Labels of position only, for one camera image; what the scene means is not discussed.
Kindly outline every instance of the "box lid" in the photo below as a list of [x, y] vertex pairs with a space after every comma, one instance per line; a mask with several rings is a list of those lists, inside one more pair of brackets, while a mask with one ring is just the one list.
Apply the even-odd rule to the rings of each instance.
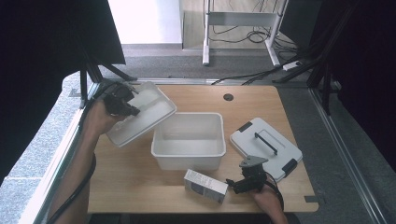
[[147, 133], [177, 111], [176, 105], [154, 83], [144, 82], [135, 89], [139, 94], [135, 94], [128, 103], [138, 108], [140, 113], [118, 122], [106, 133], [117, 147], [123, 147]]
[[276, 182], [286, 177], [303, 158], [299, 148], [260, 118], [249, 121], [230, 138], [244, 157], [250, 155], [268, 159], [262, 167]]

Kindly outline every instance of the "white plastic bin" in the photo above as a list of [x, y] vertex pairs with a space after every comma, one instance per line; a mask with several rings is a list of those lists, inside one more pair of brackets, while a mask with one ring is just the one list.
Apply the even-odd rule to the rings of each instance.
[[163, 170], [217, 170], [225, 152], [219, 113], [176, 113], [155, 127], [151, 154]]

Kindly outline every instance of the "small white box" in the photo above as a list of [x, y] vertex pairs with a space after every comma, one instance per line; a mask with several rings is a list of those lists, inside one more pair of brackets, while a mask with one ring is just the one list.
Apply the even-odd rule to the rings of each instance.
[[151, 144], [163, 170], [217, 170], [225, 151], [219, 113], [176, 113], [155, 127]]
[[184, 176], [184, 185], [186, 189], [195, 191], [218, 203], [222, 203], [224, 201], [224, 197], [228, 188], [226, 183], [220, 182], [217, 179], [202, 175], [190, 169]]

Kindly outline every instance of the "wire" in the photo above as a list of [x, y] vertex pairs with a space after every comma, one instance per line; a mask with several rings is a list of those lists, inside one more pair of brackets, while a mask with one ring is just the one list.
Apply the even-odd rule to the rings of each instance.
[[252, 74], [252, 75], [244, 75], [244, 76], [235, 76], [235, 77], [224, 77], [221, 79], [218, 79], [214, 82], [211, 83], [211, 85], [216, 85], [218, 83], [220, 83], [221, 81], [227, 80], [227, 79], [239, 79], [239, 78], [244, 78], [244, 77], [253, 77], [251, 79], [248, 79], [246, 82], [242, 83], [242, 86], [246, 86], [249, 85], [251, 83], [253, 83], [256, 80], [259, 79], [263, 79], [264, 77], [269, 76], [270, 74], [273, 74], [274, 72], [277, 72], [278, 70], [282, 69], [283, 65], [288, 64], [288, 63], [292, 63], [294, 61], [296, 61], [296, 59], [298, 59], [300, 56], [299, 55], [295, 55], [292, 58], [288, 59], [287, 61], [283, 62], [280, 66], [273, 68], [272, 70], [269, 71], [265, 71], [265, 72], [260, 72], [260, 73], [256, 73], [256, 74]]
[[82, 190], [85, 188], [85, 186], [90, 181], [90, 179], [93, 175], [93, 172], [95, 171], [95, 168], [96, 168], [96, 156], [93, 153], [90, 170], [85, 175], [84, 179], [81, 181], [81, 183], [75, 189], [75, 191], [72, 193], [72, 195], [70, 195], [70, 197], [64, 202], [64, 204], [62, 204], [62, 206], [59, 207], [58, 210], [56, 210], [56, 212], [52, 215], [52, 217], [49, 219], [47, 224], [55, 223], [56, 220], [58, 220], [58, 218], [61, 216], [61, 214], [63, 214], [64, 211], [70, 206], [70, 204], [77, 198], [77, 196], [82, 192]]
[[283, 49], [283, 50], [286, 50], [286, 51], [290, 51], [290, 52], [297, 52], [297, 48], [291, 48], [291, 47], [285, 47], [285, 46], [282, 46], [281, 44], [279, 44], [276, 40], [274, 40], [274, 43], [275, 43], [275, 46], [278, 48], [278, 49]]
[[287, 61], [287, 60], [289, 60], [289, 59], [287, 59], [287, 58], [285, 58], [282, 54], [285, 54], [285, 53], [294, 53], [294, 52], [291, 52], [291, 51], [288, 51], [288, 50], [281, 50], [281, 51], [278, 51], [277, 52], [277, 56], [280, 58], [280, 59], [282, 59], [283, 61]]
[[265, 7], [264, 8], [262, 8], [263, 6], [264, 6], [264, 0], [262, 1], [262, 6], [260, 7], [260, 12], [263, 12], [263, 11], [265, 11], [265, 9], [267, 8], [267, 6], [268, 6], [268, 0], [267, 0], [267, 2], [265, 3]]
[[274, 4], [273, 13], [275, 12], [276, 3], [277, 3], [277, 0], [275, 1], [275, 4]]
[[268, 187], [270, 187], [271, 189], [274, 190], [274, 192], [276, 193], [277, 198], [280, 201], [280, 207], [282, 208], [282, 211], [285, 210], [285, 202], [283, 201], [283, 196], [282, 193], [280, 192], [279, 188], [277, 187], [277, 183], [274, 179], [274, 177], [272, 175], [270, 175], [268, 172], [265, 172], [267, 175], [269, 175], [272, 179], [273, 179], [273, 183], [265, 180], [264, 184], [268, 185]]
[[[214, 7], [215, 7], [215, 3], [214, 3], [214, 2], [215, 2], [215, 1], [212, 1], [212, 7], [213, 7], [213, 9], [214, 9]], [[254, 10], [257, 8], [257, 6], [258, 6], [259, 4], [261, 4], [261, 5], [260, 5], [260, 11], [262, 11], [264, 2], [265, 2], [265, 0], [259, 0], [259, 1], [257, 2], [257, 4], [255, 5], [255, 7], [253, 8], [252, 12], [254, 12]], [[233, 11], [233, 6], [231, 5], [231, 0], [230, 0], [228, 3], [229, 3], [230, 8], [231, 8], [232, 11]], [[204, 6], [204, 27], [205, 27], [205, 1], [204, 1], [204, 3], [203, 3], [203, 6]], [[237, 28], [237, 27], [239, 27], [239, 26], [234, 26], [234, 27], [229, 28], [229, 29], [227, 29], [227, 30], [224, 30], [224, 31], [221, 31], [221, 32], [217, 32], [217, 31], [215, 30], [215, 26], [212, 26], [212, 31], [213, 31], [213, 33], [214, 33], [215, 35], [221, 35], [221, 34], [225, 34], [225, 33], [227, 33], [227, 32], [230, 32], [231, 30], [233, 30], [233, 29], [235, 29], [235, 28]], [[257, 37], [259, 38], [259, 40], [254, 40], [254, 39], [252, 39], [253, 36], [257, 36]], [[240, 42], [245, 41], [245, 40], [249, 40], [249, 41], [252, 42], [252, 43], [260, 44], [260, 43], [264, 42], [264, 41], [268, 38], [268, 36], [269, 36], [269, 35], [268, 35], [268, 31], [267, 31], [267, 33], [261, 32], [261, 31], [256, 31], [256, 30], [254, 30], [254, 27], [253, 27], [253, 30], [250, 31], [250, 32], [248, 32], [248, 33], [247, 33], [247, 36], [246, 36], [245, 38], [243, 38], [243, 39], [239, 39], [239, 40], [225, 40], [225, 39], [215, 39], [215, 38], [211, 38], [211, 37], [209, 37], [208, 39], [210, 39], [211, 41], [219, 41], [219, 42], [232, 43], [232, 44], [236, 44], [236, 43], [240, 43]]]
[[287, 41], [287, 40], [283, 40], [283, 39], [280, 39], [279, 37], [277, 37], [276, 39], [279, 40], [279, 41], [285, 42], [285, 43], [287, 43], [287, 44], [292, 44], [292, 45], [294, 45], [294, 46], [297, 46], [296, 43], [294, 43], [294, 42], [290, 42], [290, 41]]

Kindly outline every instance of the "metal stand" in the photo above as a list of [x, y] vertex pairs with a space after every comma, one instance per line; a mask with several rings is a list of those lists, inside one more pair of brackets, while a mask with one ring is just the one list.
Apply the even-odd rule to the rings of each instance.
[[209, 65], [209, 26], [264, 26], [272, 27], [270, 38], [265, 40], [265, 46], [275, 67], [280, 66], [279, 59], [273, 48], [273, 43], [286, 9], [288, 0], [284, 0], [277, 13], [262, 12], [214, 12], [210, 11], [210, 0], [206, 0], [205, 39], [203, 65]]

